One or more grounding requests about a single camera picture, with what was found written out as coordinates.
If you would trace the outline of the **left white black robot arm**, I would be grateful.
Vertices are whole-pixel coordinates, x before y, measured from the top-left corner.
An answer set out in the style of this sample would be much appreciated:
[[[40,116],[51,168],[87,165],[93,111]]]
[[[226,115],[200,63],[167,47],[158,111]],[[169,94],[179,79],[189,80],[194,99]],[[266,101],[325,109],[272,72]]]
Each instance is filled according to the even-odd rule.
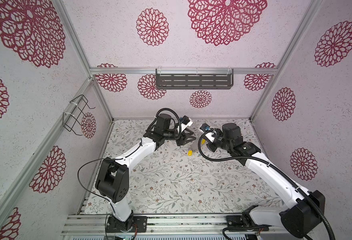
[[[162,113],[164,110],[173,113],[176,119]],[[116,158],[107,157],[102,160],[95,188],[108,200],[113,210],[106,221],[107,230],[139,231],[126,197],[129,190],[129,175],[136,165],[153,154],[165,141],[175,141],[178,146],[183,146],[196,140],[194,132],[189,130],[192,124],[193,120],[187,116],[179,118],[173,110],[161,109],[134,147]]]

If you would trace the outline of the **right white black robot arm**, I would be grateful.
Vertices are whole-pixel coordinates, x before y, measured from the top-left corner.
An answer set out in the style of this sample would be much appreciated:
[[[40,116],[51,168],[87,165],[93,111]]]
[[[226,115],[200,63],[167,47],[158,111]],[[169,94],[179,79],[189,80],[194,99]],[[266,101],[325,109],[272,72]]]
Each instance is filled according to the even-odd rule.
[[[241,129],[235,123],[224,124],[214,129],[207,124],[200,127],[201,140],[207,141],[211,152],[227,151],[229,157],[221,160],[236,160],[257,174],[283,201],[281,208],[264,208],[253,205],[242,212],[239,223],[228,230],[262,230],[269,227],[285,228],[298,239],[309,239],[309,232],[324,219],[325,197],[319,191],[309,191],[297,184],[272,164],[260,148],[243,139]]]

